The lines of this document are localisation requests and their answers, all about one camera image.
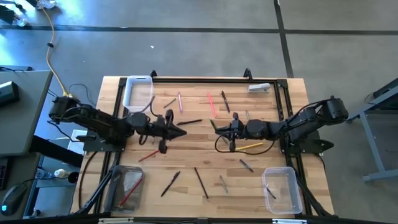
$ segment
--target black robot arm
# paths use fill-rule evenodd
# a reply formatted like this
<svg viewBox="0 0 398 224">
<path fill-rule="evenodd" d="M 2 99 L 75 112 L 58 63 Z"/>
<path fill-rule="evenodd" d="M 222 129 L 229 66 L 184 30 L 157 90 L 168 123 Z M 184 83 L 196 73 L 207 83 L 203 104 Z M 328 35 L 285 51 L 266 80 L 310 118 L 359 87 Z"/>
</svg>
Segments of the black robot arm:
<svg viewBox="0 0 398 224">
<path fill-rule="evenodd" d="M 227 127 L 217 128 L 216 134 L 229 139 L 229 150 L 235 151 L 236 139 L 258 139 L 275 141 L 282 134 L 287 134 L 289 140 L 305 138 L 324 125 L 334 125 L 344 122 L 348 112 L 343 101 L 333 96 L 327 100 L 311 103 L 300 109 L 295 115 L 284 121 L 261 121 L 251 119 L 246 125 L 239 120 L 238 114 L 233 114 L 233 120 Z"/>
<path fill-rule="evenodd" d="M 124 144 L 125 140 L 136 132 L 140 134 L 140 144 L 144 144 L 148 136 L 162 138 L 159 150 L 161 153 L 166 153 L 166 140 L 187 134 L 173 124 L 172 110 L 167 110 L 165 117 L 156 115 L 156 121 L 151 123 L 150 118 L 144 113 L 131 113 L 123 118 L 116 118 L 67 96 L 56 97 L 53 102 L 54 105 L 49 113 L 52 122 L 79 124 L 96 132 L 104 144 Z"/>
</svg>

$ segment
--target yellow pen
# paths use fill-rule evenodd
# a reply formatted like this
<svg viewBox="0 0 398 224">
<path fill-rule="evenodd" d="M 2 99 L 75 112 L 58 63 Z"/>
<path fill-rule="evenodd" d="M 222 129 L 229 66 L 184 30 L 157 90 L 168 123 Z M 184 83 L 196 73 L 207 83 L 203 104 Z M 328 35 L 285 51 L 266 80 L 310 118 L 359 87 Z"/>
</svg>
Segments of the yellow pen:
<svg viewBox="0 0 398 224">
<path fill-rule="evenodd" d="M 235 151 L 250 149 L 250 148 L 252 148 L 252 147 L 257 147 L 257 146 L 262 146 L 263 144 L 264 144 L 263 142 L 255 143 L 255 144 L 253 144 L 253 145 L 243 146 L 243 147 L 236 148 Z"/>
</svg>

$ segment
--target black stick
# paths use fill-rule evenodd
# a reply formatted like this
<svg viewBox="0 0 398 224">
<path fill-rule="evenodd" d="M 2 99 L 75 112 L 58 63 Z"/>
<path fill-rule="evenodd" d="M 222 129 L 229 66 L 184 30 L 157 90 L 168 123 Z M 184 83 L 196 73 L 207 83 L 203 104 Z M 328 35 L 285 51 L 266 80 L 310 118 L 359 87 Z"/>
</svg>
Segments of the black stick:
<svg viewBox="0 0 398 224">
<path fill-rule="evenodd" d="M 201 178 L 200 178 L 200 176 L 199 176 L 199 173 L 198 173 L 198 170 L 197 170 L 197 168 L 196 168 L 196 167 L 194 167 L 194 170 L 195 170 L 195 172 L 197 173 L 197 176 L 198 176 L 198 178 L 199 178 L 199 181 L 200 181 L 200 185 L 201 185 L 201 187 L 202 187 L 203 191 L 205 192 L 206 198 L 207 198 L 207 199 L 209 199 L 209 196 L 207 195 L 207 192 L 206 192 L 205 186 L 203 185 L 203 182 L 201 181 Z"/>
</svg>

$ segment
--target computer mouse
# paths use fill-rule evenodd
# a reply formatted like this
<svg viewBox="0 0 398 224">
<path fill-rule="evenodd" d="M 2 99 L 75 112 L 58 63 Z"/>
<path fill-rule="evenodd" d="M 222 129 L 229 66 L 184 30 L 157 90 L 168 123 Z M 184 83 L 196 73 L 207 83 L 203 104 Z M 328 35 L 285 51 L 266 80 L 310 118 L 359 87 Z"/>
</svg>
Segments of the computer mouse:
<svg viewBox="0 0 398 224">
<path fill-rule="evenodd" d="M 27 187 L 25 184 L 12 186 L 4 196 L 1 204 L 1 213 L 5 216 L 13 215 L 24 198 Z"/>
</svg>

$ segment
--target gray metal leg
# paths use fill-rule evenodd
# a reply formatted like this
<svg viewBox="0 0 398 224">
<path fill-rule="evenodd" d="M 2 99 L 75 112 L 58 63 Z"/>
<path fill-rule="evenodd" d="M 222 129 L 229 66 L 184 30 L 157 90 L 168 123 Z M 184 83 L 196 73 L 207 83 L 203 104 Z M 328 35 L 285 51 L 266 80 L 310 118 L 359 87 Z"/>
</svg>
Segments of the gray metal leg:
<svg viewBox="0 0 398 224">
<path fill-rule="evenodd" d="M 377 172 L 362 177 L 363 181 L 368 182 L 372 180 L 381 180 L 390 177 L 398 177 L 398 169 Z"/>
<path fill-rule="evenodd" d="M 369 144 L 371 146 L 373 157 L 374 157 L 374 160 L 376 161 L 377 168 L 379 169 L 379 171 L 385 171 L 383 162 L 381 161 L 379 150 L 378 150 L 376 142 L 374 140 L 374 136 L 372 134 L 371 127 L 369 126 L 366 114 L 364 112 L 360 112 L 359 116 L 361 117 L 363 128 L 365 130 L 366 137 L 368 138 Z"/>
<path fill-rule="evenodd" d="M 352 120 L 359 118 L 359 115 L 369 109 L 372 109 L 373 107 L 377 106 L 379 103 L 383 102 L 384 100 L 394 96 L 395 94 L 398 93 L 398 86 L 392 88 L 390 91 L 388 91 L 387 93 L 377 97 L 376 99 L 370 101 L 368 104 L 366 104 L 363 109 L 350 114 L 350 116 L 348 117 L 348 119 L 346 120 L 347 123 L 350 123 Z"/>
</svg>

